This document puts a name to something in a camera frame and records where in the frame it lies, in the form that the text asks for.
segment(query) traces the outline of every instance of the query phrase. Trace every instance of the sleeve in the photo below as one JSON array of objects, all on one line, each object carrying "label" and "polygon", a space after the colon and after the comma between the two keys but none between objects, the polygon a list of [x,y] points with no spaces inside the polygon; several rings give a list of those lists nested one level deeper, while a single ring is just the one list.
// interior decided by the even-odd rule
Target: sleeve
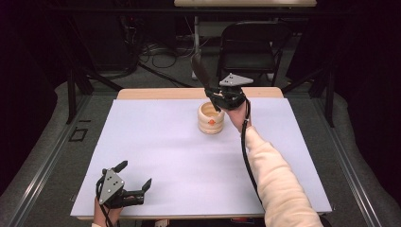
[{"label": "sleeve", "polygon": [[245,141],[257,192],[266,212],[266,226],[322,226],[280,152],[266,142],[255,127],[247,128]]}]

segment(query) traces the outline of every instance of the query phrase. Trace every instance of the cup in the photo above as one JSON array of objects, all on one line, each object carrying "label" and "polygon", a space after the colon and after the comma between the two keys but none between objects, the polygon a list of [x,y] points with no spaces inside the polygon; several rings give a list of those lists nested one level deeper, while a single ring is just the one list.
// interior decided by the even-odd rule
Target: cup
[{"label": "cup", "polygon": [[217,112],[212,102],[205,102],[198,108],[198,126],[206,134],[216,134],[223,130],[225,112]]}]

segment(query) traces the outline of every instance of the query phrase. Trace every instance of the white sheet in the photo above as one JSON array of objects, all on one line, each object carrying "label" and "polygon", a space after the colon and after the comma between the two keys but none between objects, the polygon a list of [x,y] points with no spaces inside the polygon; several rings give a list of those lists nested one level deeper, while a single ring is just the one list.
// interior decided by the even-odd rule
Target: white sheet
[{"label": "white sheet", "polygon": [[[330,212],[322,183],[285,98],[250,98],[252,121],[290,163],[313,208]],[[208,99],[115,100],[100,135],[71,216],[91,217],[96,182],[103,168],[124,160],[118,175],[126,190],[149,178],[145,204],[122,216],[215,217],[264,214],[241,153],[240,137],[228,116],[216,135],[198,129],[197,110]]]}]

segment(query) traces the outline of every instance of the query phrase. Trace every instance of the floor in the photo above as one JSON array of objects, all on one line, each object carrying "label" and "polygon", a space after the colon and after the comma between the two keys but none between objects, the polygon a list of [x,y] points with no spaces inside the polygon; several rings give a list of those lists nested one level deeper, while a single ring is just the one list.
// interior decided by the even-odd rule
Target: floor
[{"label": "floor", "polygon": [[[279,71],[278,87],[290,81],[285,72],[297,40],[285,50]],[[143,56],[144,64],[194,87],[201,87],[191,78],[189,52],[174,59],[169,55]],[[216,73],[217,49],[213,44],[202,49],[202,59],[210,75]],[[112,78],[113,74],[104,74]],[[176,87],[174,82],[161,79],[143,68],[128,77],[113,79],[126,88]],[[26,159],[20,172],[0,199],[0,226],[89,226],[90,221],[69,216],[85,169],[90,161],[98,136],[107,118],[116,92],[98,81],[92,81],[96,91],[82,96],[78,91],[78,115],[66,125],[68,100],[66,84],[56,89],[58,106],[43,136]],[[255,86],[269,86],[265,78],[256,79]],[[320,174],[334,211],[326,218],[332,226],[401,226],[401,211],[381,188],[375,175],[358,153],[346,111],[346,102],[335,96],[334,122],[330,128],[323,119],[323,100],[310,99],[306,83],[286,94],[296,113],[305,142]],[[84,143],[71,142],[76,129],[88,129]],[[122,226],[137,226],[136,220],[124,220]]]}]

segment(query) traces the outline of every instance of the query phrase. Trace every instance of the chair backrest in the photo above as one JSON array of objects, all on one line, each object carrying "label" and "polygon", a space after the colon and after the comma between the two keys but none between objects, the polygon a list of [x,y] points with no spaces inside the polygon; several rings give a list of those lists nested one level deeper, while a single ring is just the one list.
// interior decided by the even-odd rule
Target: chair backrest
[{"label": "chair backrest", "polygon": [[285,22],[243,21],[227,26],[221,34],[221,47],[241,48],[241,43],[280,42],[280,48],[291,36],[292,31]]}]

